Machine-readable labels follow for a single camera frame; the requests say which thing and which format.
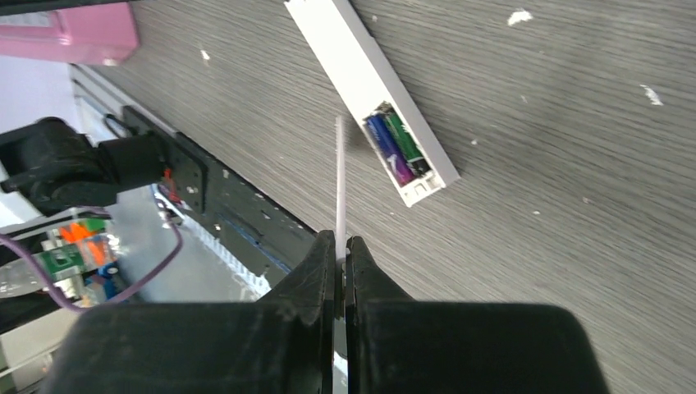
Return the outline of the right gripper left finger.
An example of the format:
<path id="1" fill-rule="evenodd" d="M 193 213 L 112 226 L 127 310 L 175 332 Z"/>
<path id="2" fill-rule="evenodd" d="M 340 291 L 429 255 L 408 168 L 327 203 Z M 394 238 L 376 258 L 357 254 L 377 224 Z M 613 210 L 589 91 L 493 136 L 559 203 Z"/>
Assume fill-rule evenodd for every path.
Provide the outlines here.
<path id="1" fill-rule="evenodd" d="M 335 236 L 255 302 L 101 305 L 58 350 L 43 393 L 329 393 Z"/>

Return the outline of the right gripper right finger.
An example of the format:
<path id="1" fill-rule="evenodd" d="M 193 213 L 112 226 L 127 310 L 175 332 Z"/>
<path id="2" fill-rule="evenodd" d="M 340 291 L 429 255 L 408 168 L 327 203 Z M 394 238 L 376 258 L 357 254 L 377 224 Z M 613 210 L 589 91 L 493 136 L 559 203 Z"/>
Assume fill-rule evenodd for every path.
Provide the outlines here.
<path id="1" fill-rule="evenodd" d="M 588 334 L 556 305 L 416 300 L 351 237 L 351 393 L 606 393 Z"/>

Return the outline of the white remote battery cover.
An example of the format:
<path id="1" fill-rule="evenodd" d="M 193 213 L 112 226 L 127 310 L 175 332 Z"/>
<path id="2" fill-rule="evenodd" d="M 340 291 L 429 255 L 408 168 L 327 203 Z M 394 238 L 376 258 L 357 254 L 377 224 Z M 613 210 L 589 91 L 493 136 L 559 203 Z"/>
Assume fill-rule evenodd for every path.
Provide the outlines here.
<path id="1" fill-rule="evenodd" d="M 345 121 L 343 116 L 336 118 L 337 142 L 337 197 L 336 197 L 336 261 L 337 264 L 346 260 L 346 163 L 345 163 Z"/>

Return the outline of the dark green battery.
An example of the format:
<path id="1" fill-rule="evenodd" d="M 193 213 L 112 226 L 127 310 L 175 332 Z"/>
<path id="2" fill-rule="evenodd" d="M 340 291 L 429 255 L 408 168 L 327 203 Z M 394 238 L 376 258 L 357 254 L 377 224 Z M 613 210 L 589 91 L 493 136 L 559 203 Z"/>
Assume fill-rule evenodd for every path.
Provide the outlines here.
<path id="1" fill-rule="evenodd" d="M 383 114 L 384 121 L 391 132 L 392 138 L 404 156 L 410 170 L 416 176 L 424 176 L 430 171 L 430 166 L 417 144 L 414 142 L 411 134 L 406 130 L 401 118 L 388 103 L 383 103 L 379 109 Z"/>

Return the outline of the white silver prism bar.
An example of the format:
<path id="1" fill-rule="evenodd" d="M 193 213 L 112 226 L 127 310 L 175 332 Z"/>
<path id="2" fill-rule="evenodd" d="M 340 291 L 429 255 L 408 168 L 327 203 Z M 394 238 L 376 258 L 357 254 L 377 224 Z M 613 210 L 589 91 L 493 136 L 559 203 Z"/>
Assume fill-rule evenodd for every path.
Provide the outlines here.
<path id="1" fill-rule="evenodd" d="M 460 175 L 411 98 L 376 39 L 348 1 L 287 1 L 285 6 L 367 137 L 391 183 L 411 207 L 459 180 Z M 365 118 L 390 104 L 430 166 L 424 176 L 399 186 L 365 125 Z"/>

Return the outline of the blue purple battery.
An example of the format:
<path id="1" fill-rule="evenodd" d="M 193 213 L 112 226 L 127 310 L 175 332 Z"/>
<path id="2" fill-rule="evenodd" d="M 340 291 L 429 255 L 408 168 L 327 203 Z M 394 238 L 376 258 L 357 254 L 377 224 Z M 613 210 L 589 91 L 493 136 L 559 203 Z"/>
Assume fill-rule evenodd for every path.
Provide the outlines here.
<path id="1" fill-rule="evenodd" d="M 405 157 L 398 148 L 396 141 L 387 128 L 386 121 L 380 112 L 374 112 L 365 118 L 365 125 L 370 130 L 387 169 L 395 177 L 399 186 L 405 186 L 415 179 L 415 175 L 406 163 Z"/>

